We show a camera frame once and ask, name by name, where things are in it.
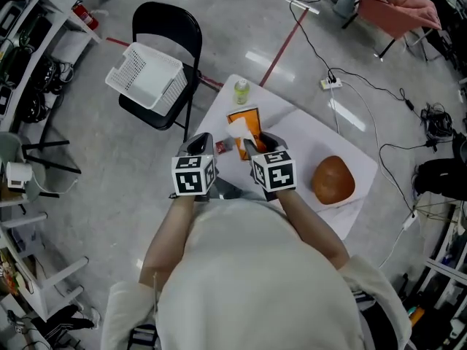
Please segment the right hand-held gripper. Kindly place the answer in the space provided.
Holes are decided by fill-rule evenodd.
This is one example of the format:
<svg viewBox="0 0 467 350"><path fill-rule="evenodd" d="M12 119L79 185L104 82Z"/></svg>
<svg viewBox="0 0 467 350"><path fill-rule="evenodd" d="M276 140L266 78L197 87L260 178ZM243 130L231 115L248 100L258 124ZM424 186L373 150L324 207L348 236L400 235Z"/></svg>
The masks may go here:
<svg viewBox="0 0 467 350"><path fill-rule="evenodd" d="M296 188L296 162L284 139L262 131L260 142L264 154L260 154L255 140L244 139L243 142L247 159L252 164L253 178L267 193Z"/></svg>

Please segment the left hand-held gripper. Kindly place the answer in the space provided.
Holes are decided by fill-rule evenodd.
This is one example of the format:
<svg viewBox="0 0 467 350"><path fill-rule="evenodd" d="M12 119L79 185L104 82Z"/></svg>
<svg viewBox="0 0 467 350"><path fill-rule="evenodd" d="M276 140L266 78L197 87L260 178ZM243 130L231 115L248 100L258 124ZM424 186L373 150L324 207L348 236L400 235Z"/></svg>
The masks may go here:
<svg viewBox="0 0 467 350"><path fill-rule="evenodd" d="M200 133L184 142L171 159L171 175L178 196L206 195L217 172L211 133Z"/></svg>

